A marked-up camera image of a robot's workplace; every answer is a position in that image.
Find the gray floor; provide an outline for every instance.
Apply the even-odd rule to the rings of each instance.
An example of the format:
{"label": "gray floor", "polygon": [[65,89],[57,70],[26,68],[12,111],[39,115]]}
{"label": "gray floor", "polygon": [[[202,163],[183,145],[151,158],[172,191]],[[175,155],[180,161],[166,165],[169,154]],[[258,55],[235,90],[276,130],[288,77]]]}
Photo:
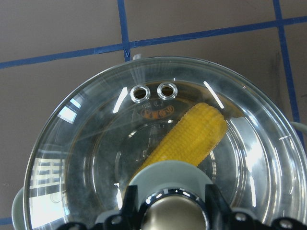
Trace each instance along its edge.
{"label": "gray floor", "polygon": [[[280,0],[295,96],[307,124],[307,1]],[[187,56],[210,60],[244,75],[293,120],[278,27],[234,33],[238,26],[275,21],[270,0],[127,0],[129,41],[234,27],[229,34],[135,47],[131,56]],[[123,50],[16,65],[12,62],[122,43],[114,0],[3,0],[0,2],[0,230],[23,186],[31,149],[44,123],[73,89],[98,72],[125,61]]]}

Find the floor tile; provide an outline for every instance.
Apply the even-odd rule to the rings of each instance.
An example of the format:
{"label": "floor tile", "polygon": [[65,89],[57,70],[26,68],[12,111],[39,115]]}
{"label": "floor tile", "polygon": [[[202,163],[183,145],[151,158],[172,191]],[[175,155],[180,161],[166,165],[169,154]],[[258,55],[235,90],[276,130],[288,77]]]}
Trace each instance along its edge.
{"label": "floor tile", "polygon": [[117,1],[2,0],[0,62],[121,43]]}
{"label": "floor tile", "polygon": [[125,1],[130,41],[275,20],[272,1]]}
{"label": "floor tile", "polygon": [[307,1],[305,0],[280,0],[283,18],[307,16]]}

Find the screw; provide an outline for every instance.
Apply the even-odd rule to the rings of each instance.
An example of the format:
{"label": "screw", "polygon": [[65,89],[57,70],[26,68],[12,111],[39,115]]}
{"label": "screw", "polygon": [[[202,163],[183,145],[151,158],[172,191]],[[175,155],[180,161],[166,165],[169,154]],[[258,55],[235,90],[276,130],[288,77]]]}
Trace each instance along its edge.
{"label": "screw", "polygon": [[120,216],[120,215],[115,216],[115,217],[113,217],[113,218],[112,218],[112,220],[111,220],[111,224],[113,224],[113,225],[115,225],[115,224],[119,224],[119,223],[121,222],[121,220],[122,220],[122,218],[121,218],[121,216]]}
{"label": "screw", "polygon": [[291,229],[293,227],[292,223],[287,219],[282,219],[281,221],[279,221],[279,224],[284,229]]}
{"label": "screw", "polygon": [[245,221],[247,220],[247,216],[244,213],[238,212],[235,215],[237,221]]}

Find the pot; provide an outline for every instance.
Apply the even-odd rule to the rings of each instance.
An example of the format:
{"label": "pot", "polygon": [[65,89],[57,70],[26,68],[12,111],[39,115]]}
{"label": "pot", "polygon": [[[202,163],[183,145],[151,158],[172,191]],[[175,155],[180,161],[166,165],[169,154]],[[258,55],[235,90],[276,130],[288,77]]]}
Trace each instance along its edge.
{"label": "pot", "polygon": [[231,207],[262,223],[307,222],[307,160],[289,121],[250,81],[221,65],[154,57],[107,69],[54,111],[33,148],[24,183],[27,229],[94,225],[121,208],[131,177],[181,117],[205,102],[227,121],[199,165]]}

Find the glass pot lid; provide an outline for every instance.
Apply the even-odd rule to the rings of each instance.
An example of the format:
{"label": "glass pot lid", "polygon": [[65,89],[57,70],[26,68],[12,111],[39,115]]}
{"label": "glass pot lid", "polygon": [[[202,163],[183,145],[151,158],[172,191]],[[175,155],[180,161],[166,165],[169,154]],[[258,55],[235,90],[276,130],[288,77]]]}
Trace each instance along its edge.
{"label": "glass pot lid", "polygon": [[228,129],[199,164],[232,207],[263,223],[306,223],[306,156],[280,110],[241,75],[185,57],[144,58],[107,69],[55,110],[31,154],[24,212],[29,229],[94,225],[119,209],[131,177],[196,103],[217,108]]}

